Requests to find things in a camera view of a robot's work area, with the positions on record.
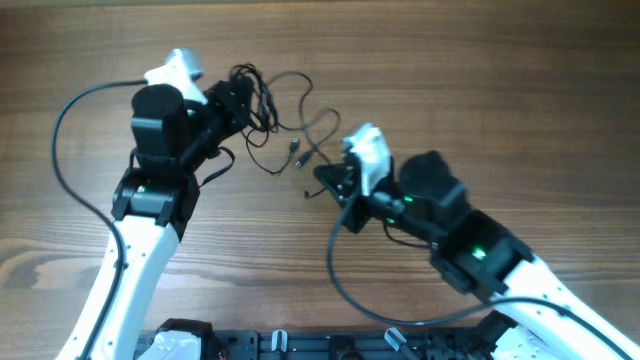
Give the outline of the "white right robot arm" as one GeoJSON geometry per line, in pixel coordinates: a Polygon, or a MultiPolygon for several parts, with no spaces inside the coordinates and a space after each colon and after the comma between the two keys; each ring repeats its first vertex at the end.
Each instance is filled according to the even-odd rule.
{"type": "Polygon", "coordinates": [[[393,173],[390,156],[348,153],[344,162],[318,166],[315,177],[341,207],[326,250],[338,293],[377,321],[432,327],[485,309],[490,315],[472,355],[493,359],[636,359],[638,345],[586,305],[544,260],[505,226],[475,209],[465,185],[436,151],[407,160],[393,173]],[[333,252],[341,229],[357,234],[369,220],[400,230],[430,251],[442,279],[479,305],[431,320],[379,315],[351,297],[335,272],[333,252]]]}

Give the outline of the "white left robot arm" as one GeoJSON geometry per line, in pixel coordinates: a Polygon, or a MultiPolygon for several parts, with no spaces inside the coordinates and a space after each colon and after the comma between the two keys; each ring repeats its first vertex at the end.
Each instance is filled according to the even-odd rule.
{"type": "Polygon", "coordinates": [[[62,359],[130,359],[159,281],[194,212],[195,172],[250,123],[253,81],[232,75],[193,94],[169,82],[133,96],[135,147],[101,219],[105,257],[62,359]]]}

